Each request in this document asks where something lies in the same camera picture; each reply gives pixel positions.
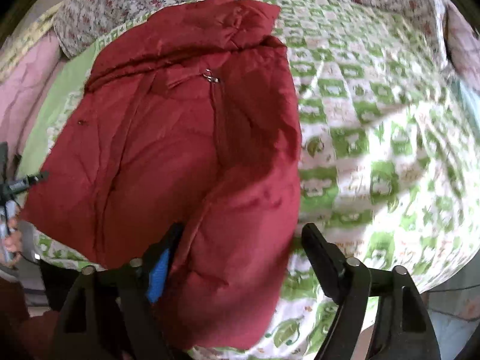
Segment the person's left hand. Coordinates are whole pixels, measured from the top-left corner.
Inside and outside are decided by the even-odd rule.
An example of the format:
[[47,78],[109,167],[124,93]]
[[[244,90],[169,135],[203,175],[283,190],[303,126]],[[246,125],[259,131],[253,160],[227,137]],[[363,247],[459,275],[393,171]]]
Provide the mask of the person's left hand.
[[23,241],[22,232],[18,230],[16,217],[9,219],[8,227],[10,228],[10,234],[1,239],[1,264],[12,268],[22,258]]

